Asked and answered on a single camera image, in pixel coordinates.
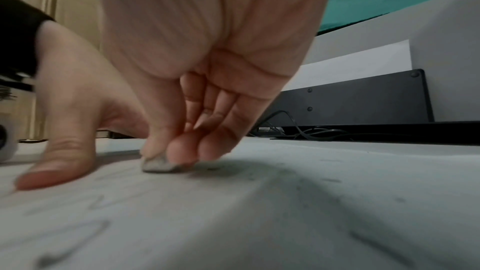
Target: palm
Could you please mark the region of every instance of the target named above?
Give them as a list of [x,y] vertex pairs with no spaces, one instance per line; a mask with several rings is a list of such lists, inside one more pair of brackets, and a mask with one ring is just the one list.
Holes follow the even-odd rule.
[[149,116],[144,155],[230,151],[298,70],[326,1],[101,0],[105,50]]

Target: sheet of paper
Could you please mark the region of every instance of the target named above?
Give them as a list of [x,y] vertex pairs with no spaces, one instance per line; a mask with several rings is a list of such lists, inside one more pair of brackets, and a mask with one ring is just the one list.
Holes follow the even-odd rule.
[[408,40],[302,65],[283,91],[351,81],[412,69]]
[[45,147],[23,144],[0,166],[0,269],[479,268],[479,147],[246,138],[147,174],[143,142],[97,140],[97,171],[11,192]]

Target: person's left hand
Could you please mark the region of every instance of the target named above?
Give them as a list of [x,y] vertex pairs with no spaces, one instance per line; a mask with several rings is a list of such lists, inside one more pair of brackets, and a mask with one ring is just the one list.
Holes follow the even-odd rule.
[[39,162],[15,182],[32,190],[69,182],[95,168],[98,129],[146,138],[149,126],[131,88],[88,42],[47,21],[37,34],[37,100],[49,140]]

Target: white eraser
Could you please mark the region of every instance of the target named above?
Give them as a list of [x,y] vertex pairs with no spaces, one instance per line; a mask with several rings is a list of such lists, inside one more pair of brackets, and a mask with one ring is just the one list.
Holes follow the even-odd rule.
[[169,163],[165,153],[159,154],[151,159],[141,159],[141,170],[147,173],[166,173],[172,172],[177,168],[176,164]]

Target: black panel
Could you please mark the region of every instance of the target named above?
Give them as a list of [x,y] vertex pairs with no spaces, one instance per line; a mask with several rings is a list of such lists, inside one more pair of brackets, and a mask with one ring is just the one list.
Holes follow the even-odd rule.
[[[279,110],[288,111],[299,126],[434,121],[425,73],[421,69],[284,91],[262,118]],[[276,127],[294,125],[284,114],[269,122]]]

